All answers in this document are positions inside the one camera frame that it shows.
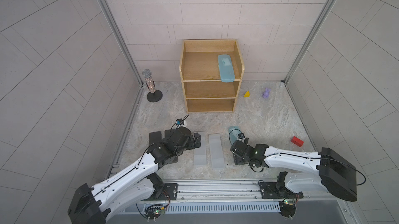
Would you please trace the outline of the frosted white pencil case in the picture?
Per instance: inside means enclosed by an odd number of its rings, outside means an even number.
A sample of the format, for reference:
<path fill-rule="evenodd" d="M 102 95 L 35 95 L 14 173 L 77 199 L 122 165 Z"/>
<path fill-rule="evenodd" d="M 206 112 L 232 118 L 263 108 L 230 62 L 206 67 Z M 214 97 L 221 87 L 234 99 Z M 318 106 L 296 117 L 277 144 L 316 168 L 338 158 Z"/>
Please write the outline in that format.
<path fill-rule="evenodd" d="M 194 166 L 202 167 L 207 165 L 206 155 L 206 134 L 205 132 L 199 132 L 201 136 L 201 146 L 194 149 Z"/>
<path fill-rule="evenodd" d="M 221 170 L 225 167 L 223 149 L 220 134 L 210 134 L 208 136 L 209 148 L 211 152 L 212 167 L 214 170 Z"/>

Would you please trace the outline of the teal pencil case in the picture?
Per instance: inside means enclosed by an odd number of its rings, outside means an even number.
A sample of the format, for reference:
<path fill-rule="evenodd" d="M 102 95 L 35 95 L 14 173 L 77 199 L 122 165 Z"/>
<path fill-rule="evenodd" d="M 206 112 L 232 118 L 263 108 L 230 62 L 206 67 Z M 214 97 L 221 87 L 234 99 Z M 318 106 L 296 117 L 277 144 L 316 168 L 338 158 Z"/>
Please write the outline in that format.
<path fill-rule="evenodd" d="M 230 143 L 233 145 L 235 141 L 240 140 L 240 136 L 242 135 L 242 131 L 238 126 L 230 126 L 228 128 L 228 137 Z"/>
<path fill-rule="evenodd" d="M 235 74 L 230 55 L 218 55 L 218 68 L 221 82 L 231 83 L 235 80 Z"/>

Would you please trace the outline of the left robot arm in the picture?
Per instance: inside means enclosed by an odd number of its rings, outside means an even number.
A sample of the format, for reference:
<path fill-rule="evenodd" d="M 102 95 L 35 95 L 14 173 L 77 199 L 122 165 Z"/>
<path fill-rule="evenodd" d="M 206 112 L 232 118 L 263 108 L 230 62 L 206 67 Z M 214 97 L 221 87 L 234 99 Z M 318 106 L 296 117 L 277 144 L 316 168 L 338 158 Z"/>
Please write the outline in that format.
<path fill-rule="evenodd" d="M 186 127 L 149 134 L 149 146 L 133 164 L 114 176 L 76 189 L 68 208 L 73 224 L 105 224 L 113 216 L 142 200 L 155 200 L 164 188 L 157 171 L 178 161 L 186 150 L 201 146 L 201 135 Z"/>

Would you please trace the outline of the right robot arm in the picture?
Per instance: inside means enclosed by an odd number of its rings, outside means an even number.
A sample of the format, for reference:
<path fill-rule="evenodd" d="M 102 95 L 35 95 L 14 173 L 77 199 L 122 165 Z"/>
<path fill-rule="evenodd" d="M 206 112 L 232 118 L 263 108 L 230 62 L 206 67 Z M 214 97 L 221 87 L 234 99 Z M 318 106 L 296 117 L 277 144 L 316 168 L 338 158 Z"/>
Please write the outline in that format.
<path fill-rule="evenodd" d="M 279 184 L 292 193 L 303 191 L 325 191 L 339 199 L 356 202 L 359 171 L 356 167 L 330 148 L 320 152 L 289 151 L 266 144 L 252 147 L 244 142 L 235 141 L 230 150 L 249 167 L 285 168 L 297 173 L 281 172 Z"/>

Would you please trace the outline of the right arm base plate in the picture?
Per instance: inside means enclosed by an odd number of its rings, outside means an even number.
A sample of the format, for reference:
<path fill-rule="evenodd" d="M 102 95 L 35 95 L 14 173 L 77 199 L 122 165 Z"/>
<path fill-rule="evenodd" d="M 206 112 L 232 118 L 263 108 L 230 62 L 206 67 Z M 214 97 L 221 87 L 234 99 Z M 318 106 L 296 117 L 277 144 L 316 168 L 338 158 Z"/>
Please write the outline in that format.
<path fill-rule="evenodd" d="M 262 199 L 303 199 L 303 193 L 294 193 L 284 186 L 277 186 L 277 182 L 258 182 Z"/>

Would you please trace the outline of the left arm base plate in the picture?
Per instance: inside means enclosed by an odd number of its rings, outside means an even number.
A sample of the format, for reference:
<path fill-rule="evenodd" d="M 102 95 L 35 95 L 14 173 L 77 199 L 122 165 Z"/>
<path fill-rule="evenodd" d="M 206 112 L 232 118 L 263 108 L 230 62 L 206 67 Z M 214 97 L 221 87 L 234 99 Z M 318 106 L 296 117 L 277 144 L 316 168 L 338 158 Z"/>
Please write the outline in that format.
<path fill-rule="evenodd" d="M 178 186 L 177 183 L 166 183 L 162 190 L 159 190 L 148 199 L 144 199 L 144 201 L 167 201 L 168 199 L 171 201 L 177 200 Z"/>

